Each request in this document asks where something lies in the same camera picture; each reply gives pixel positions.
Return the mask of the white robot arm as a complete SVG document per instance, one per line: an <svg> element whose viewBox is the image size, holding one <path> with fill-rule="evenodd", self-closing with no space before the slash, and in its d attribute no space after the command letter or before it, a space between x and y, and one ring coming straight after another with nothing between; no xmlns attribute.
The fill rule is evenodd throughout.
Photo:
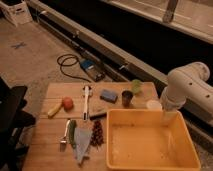
<svg viewBox="0 0 213 171"><path fill-rule="evenodd" d="M163 109L178 110L189 99L213 115L213 87L206 83L209 77L210 69L203 62L172 69L167 74L167 86L160 97Z"/></svg>

